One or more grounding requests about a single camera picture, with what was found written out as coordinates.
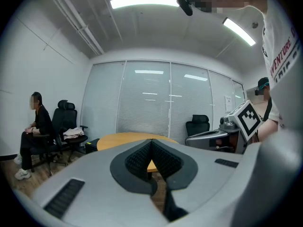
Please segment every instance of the white sneaker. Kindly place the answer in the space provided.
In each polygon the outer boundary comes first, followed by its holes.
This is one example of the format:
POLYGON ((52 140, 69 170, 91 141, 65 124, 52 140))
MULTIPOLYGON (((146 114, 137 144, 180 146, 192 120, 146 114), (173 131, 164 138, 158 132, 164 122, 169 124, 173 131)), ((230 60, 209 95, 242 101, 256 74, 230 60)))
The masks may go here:
POLYGON ((15 162, 17 165, 22 164, 22 156, 20 155, 20 153, 17 154, 16 158, 14 159, 14 162, 15 162))
POLYGON ((29 171, 27 170, 23 170, 22 168, 15 174, 15 178, 17 178, 18 180, 22 180, 24 178, 30 178, 31 174, 29 171))

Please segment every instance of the seated woman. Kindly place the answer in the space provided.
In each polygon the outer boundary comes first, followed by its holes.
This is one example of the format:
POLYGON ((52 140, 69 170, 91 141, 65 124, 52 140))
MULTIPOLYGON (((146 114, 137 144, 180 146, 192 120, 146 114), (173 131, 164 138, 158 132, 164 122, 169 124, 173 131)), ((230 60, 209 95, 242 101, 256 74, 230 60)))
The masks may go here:
POLYGON ((43 141, 40 138, 35 138, 33 134, 50 134, 49 141, 54 139, 54 131, 52 121, 48 111, 42 105, 42 96, 38 92, 34 92, 30 99, 31 109, 36 110, 35 121, 29 125, 21 135, 20 153, 14 159, 14 162, 21 165, 21 169, 15 174, 18 180, 30 178, 31 174, 28 171, 32 168, 31 148, 44 147, 43 141))

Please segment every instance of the office chair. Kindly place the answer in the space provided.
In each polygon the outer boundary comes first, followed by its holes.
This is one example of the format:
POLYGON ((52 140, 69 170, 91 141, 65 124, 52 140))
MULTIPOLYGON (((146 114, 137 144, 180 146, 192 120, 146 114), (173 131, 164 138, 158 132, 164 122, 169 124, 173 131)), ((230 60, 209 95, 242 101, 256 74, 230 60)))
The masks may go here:
POLYGON ((193 115, 192 121, 185 124, 188 136, 209 131, 209 119, 206 115, 193 115))
MULTIPOLYGON (((70 150, 70 156, 68 157, 68 162, 71 162, 71 156, 75 152, 76 148, 80 147, 80 144, 83 143, 88 139, 86 135, 81 135, 77 138, 74 139, 66 139, 64 140, 63 138, 63 133, 66 132, 68 129, 74 129, 77 127, 77 110, 75 110, 75 104, 68 103, 67 101, 64 104, 64 120, 63 120, 63 125, 61 127, 61 139, 62 141, 66 142, 66 145, 68 146, 67 148, 64 148, 63 151, 70 150)), ((87 126, 80 125, 82 130, 87 129, 87 126)))
POLYGON ((39 155, 39 159, 40 159, 40 161, 38 163, 32 165, 31 172, 35 172, 35 167, 40 166, 44 163, 47 163, 47 168, 48 168, 49 177, 50 177, 52 175, 51 167, 50 167, 51 162, 63 164, 65 166, 67 166, 67 164, 65 162, 60 162, 60 161, 54 160, 55 157, 60 158, 60 156, 58 154, 51 154, 53 152, 60 152, 62 149, 62 144, 61 144, 60 137, 59 137, 59 131, 63 124, 64 112, 65 112, 65 102, 67 102, 67 100, 61 100, 58 103, 58 108, 56 108, 56 110, 53 114, 53 119, 52 119, 53 129, 54 129, 54 133, 55 133, 55 140, 56 140, 57 144, 54 144, 52 142, 52 139, 50 139, 49 134, 45 134, 45 135, 35 135, 34 134, 35 138, 42 139, 44 147, 30 149, 31 154, 39 155))

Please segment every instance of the ceiling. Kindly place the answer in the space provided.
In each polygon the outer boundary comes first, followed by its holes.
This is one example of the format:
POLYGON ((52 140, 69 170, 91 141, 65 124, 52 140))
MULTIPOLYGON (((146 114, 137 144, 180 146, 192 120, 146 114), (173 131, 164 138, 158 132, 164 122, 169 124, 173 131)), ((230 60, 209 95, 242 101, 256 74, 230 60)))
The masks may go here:
POLYGON ((261 50, 263 17, 252 7, 222 14, 206 14, 194 9, 193 16, 188 17, 181 8, 171 6, 138 5, 112 10, 105 0, 71 1, 105 52, 121 45, 127 47, 134 41, 147 43, 149 38, 153 46, 161 47, 165 40, 169 47, 167 41, 175 37, 178 41, 187 41, 184 44, 192 41, 192 44, 202 45, 198 51, 201 54, 221 61, 232 58, 236 61, 232 66, 241 71, 264 64, 261 50), (249 46, 226 28, 223 25, 226 17, 241 26, 256 44, 249 46), (259 26, 253 29, 252 22, 258 22, 259 26))

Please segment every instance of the white t-shirt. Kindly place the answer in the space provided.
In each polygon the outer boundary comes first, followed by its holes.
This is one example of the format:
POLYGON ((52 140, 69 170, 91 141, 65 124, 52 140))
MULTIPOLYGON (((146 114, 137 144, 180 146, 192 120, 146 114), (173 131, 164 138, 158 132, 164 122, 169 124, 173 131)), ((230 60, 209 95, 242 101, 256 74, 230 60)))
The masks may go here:
MULTIPOLYGON (((263 46, 265 65, 270 89, 287 73, 287 58, 291 51, 299 44, 299 37, 290 23, 283 8, 274 0, 267 0, 267 13, 263 14, 263 46)), ((269 119, 279 123, 283 128, 282 117, 272 100, 269 119)))

